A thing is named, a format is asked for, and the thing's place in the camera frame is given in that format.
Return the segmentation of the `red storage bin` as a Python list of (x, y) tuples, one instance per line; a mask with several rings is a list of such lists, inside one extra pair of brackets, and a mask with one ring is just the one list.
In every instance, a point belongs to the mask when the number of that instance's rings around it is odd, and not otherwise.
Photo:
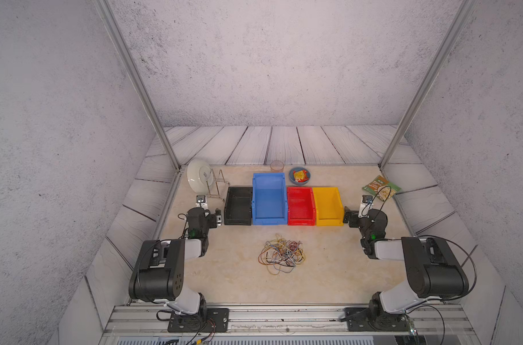
[(288, 187), (287, 202), (289, 226), (316, 225), (316, 204), (312, 188)]

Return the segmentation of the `green food packet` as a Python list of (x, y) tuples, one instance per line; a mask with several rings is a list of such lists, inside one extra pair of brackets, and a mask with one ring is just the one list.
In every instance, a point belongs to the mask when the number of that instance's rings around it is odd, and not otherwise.
[(386, 201), (388, 198), (402, 191), (402, 188), (388, 181), (388, 179), (381, 175), (378, 175), (362, 189), (368, 194), (379, 198), (381, 201)]

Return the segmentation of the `black storage bin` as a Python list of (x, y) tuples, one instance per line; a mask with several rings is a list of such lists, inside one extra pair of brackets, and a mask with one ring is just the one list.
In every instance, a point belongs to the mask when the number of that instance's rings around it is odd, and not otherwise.
[(230, 186), (224, 206), (224, 224), (227, 226), (251, 226), (252, 187)]

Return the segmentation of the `yellow storage bin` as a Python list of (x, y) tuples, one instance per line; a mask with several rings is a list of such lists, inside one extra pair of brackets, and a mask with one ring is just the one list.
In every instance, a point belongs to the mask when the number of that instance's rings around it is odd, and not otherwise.
[(336, 187), (314, 187), (317, 227), (340, 227), (343, 225), (344, 208), (339, 189)]

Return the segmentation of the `aluminium front rail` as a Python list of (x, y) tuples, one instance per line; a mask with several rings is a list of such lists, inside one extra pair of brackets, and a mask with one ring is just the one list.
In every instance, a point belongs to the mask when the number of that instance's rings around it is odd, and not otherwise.
[(169, 333), (169, 313), (151, 303), (116, 307), (102, 344), (191, 344), (210, 336), (210, 344), (478, 344), (459, 305), (434, 304), (408, 314), (415, 332), (350, 332), (340, 322), (347, 305), (211, 305), (228, 308), (226, 333)]

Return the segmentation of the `blue storage bin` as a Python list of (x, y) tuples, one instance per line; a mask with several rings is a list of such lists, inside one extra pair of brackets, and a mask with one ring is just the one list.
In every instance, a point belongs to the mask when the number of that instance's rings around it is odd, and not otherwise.
[(255, 173), (252, 186), (252, 223), (257, 226), (287, 225), (285, 174), (283, 172)]

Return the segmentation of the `white plate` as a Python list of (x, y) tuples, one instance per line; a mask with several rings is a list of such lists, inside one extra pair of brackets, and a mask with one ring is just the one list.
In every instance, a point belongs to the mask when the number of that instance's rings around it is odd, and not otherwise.
[(187, 178), (190, 187), (198, 195), (210, 193), (210, 187), (214, 183), (211, 166), (200, 159), (193, 159), (187, 166)]

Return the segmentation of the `right aluminium frame post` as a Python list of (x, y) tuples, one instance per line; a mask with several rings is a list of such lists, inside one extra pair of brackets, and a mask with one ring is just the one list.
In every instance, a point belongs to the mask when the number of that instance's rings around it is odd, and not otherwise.
[(425, 72), (425, 75), (420, 85), (418, 86), (417, 91), (414, 94), (414, 97), (412, 98), (407, 110), (405, 111), (398, 126), (396, 127), (396, 132), (393, 135), (391, 142), (387, 150), (385, 151), (384, 156), (378, 164), (379, 169), (382, 172), (384, 172), (385, 167), (390, 163), (392, 156), (395, 154), (395, 151), (400, 144), (401, 138), (407, 132), (409, 126), (415, 118), (415, 115), (417, 115), (418, 110), (422, 106), (425, 97), (431, 90), (434, 81), (439, 75), (441, 67), (446, 62), (447, 57), (453, 50), (456, 41), (458, 40), (464, 26), (469, 21), (474, 11), (476, 3), (477, 2), (475, 0), (464, 0), (461, 2), (460, 7), (456, 15), (454, 16), (451, 25), (449, 26), (446, 34), (444, 35), (444, 38), (441, 41), (440, 45), (438, 46), (436, 54), (431, 60), (431, 63), (428, 66), (428, 69)]

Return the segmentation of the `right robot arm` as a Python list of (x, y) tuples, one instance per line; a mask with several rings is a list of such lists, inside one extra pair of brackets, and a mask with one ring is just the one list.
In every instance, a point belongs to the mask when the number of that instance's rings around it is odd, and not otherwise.
[(400, 261), (406, 279), (395, 287), (376, 292), (364, 310), (346, 308), (340, 319), (349, 331), (415, 332), (408, 314), (431, 301), (457, 300), (470, 294), (470, 281), (452, 251), (453, 241), (442, 237), (388, 239), (388, 216), (369, 205), (360, 211), (347, 209), (345, 224), (357, 228), (363, 252), (372, 260)]

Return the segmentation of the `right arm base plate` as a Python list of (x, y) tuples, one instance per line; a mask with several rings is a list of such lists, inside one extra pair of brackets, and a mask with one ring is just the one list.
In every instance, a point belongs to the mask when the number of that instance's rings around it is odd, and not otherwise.
[(404, 315), (381, 313), (375, 316), (369, 308), (345, 308), (344, 322), (350, 332), (409, 332), (411, 330)]

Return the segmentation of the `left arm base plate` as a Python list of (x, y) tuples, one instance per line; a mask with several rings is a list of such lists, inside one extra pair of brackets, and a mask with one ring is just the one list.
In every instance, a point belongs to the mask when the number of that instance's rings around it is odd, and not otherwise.
[(229, 322), (228, 308), (207, 308), (195, 315), (170, 314), (169, 333), (226, 333)]

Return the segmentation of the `pink plastic cup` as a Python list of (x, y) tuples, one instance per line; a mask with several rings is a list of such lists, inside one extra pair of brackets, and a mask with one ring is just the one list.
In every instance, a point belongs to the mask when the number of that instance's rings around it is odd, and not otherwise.
[(280, 160), (274, 160), (270, 164), (270, 169), (273, 173), (282, 173), (284, 171), (285, 164)]

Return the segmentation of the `red yellow snack packet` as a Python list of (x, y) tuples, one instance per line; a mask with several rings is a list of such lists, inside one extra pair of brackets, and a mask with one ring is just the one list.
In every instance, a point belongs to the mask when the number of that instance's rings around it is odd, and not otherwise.
[(295, 183), (299, 183), (299, 184), (307, 183), (309, 180), (310, 180), (310, 173), (307, 170), (305, 170), (305, 169), (293, 170), (293, 181)]

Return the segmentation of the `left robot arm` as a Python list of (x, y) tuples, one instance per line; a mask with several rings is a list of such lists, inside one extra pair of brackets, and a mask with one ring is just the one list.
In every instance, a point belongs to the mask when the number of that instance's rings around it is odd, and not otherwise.
[(177, 239), (144, 241), (129, 281), (133, 300), (162, 304), (178, 316), (207, 320), (205, 298), (185, 284), (185, 262), (204, 257), (209, 231), (222, 224), (222, 213), (202, 207), (191, 208), (184, 217), (185, 228)]

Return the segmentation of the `blue bowl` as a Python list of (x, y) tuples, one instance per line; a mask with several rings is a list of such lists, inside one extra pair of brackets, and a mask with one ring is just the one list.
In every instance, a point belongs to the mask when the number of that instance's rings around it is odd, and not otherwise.
[(308, 169), (304, 167), (294, 167), (289, 172), (289, 179), (293, 185), (302, 186), (306, 185), (311, 178), (311, 174)]

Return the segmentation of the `left aluminium frame post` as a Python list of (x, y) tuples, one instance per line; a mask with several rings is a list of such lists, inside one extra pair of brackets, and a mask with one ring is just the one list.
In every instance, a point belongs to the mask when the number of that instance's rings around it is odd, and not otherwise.
[(109, 1), (96, 0), (95, 4), (99, 11), (100, 18), (102, 19), (108, 35), (110, 36), (110, 39), (116, 49), (116, 52), (118, 53), (120, 60), (126, 69), (126, 73), (128, 74), (133, 88), (139, 96), (146, 115), (149, 118), (149, 121), (151, 122), (154, 131), (162, 144), (162, 148), (168, 155), (173, 168), (175, 168), (175, 170), (180, 170), (181, 164), (179, 163), (179, 160), (177, 159), (175, 152), (167, 138), (166, 132), (162, 126), (162, 123), (160, 122), (154, 104), (148, 94), (148, 91), (146, 90), (146, 86), (142, 80), (142, 77), (140, 76), (139, 70), (133, 61), (129, 48), (120, 31), (116, 18), (114, 17), (113, 11), (110, 8)]

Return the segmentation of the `aluminium frame post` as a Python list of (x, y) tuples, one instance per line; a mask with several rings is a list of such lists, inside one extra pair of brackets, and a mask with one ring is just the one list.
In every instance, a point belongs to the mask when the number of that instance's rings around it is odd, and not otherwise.
[(126, 69), (126, 73), (128, 74), (133, 88), (139, 96), (146, 115), (149, 118), (149, 121), (151, 122), (154, 131), (162, 144), (162, 148), (168, 155), (173, 168), (175, 168), (175, 170), (180, 170), (181, 164), (179, 163), (179, 160), (177, 159), (175, 152), (167, 138), (166, 132), (162, 126), (162, 123), (160, 122), (154, 104), (148, 94), (148, 91), (146, 90), (146, 86), (142, 80), (142, 77), (140, 76), (139, 70), (133, 61), (129, 48), (120, 31), (116, 18), (114, 17), (113, 11), (110, 8), (109, 1), (96, 0), (95, 4), (99, 11), (100, 18), (102, 19), (108, 35), (110, 36), (110, 39), (116, 49), (116, 52), (118, 53), (120, 60)]
[(395, 154), (395, 151), (400, 144), (401, 138), (407, 132), (409, 126), (415, 118), (415, 115), (417, 115), (418, 110), (422, 106), (425, 97), (431, 90), (434, 81), (439, 75), (441, 67), (446, 62), (447, 57), (453, 50), (456, 41), (458, 40), (464, 26), (469, 21), (474, 11), (476, 3), (477, 2), (475, 0), (464, 0), (461, 2), (460, 7), (456, 15), (454, 16), (451, 25), (449, 26), (446, 34), (444, 35), (444, 38), (441, 41), (440, 45), (438, 46), (436, 54), (431, 60), (431, 63), (428, 66), (428, 69), (425, 72), (425, 75), (420, 85), (418, 86), (417, 91), (414, 94), (414, 97), (412, 98), (407, 110), (405, 111), (398, 126), (396, 127), (396, 132), (393, 135), (391, 142), (387, 150), (385, 151), (384, 156), (378, 164), (379, 169), (382, 172), (384, 172), (385, 167), (390, 163), (392, 156)]

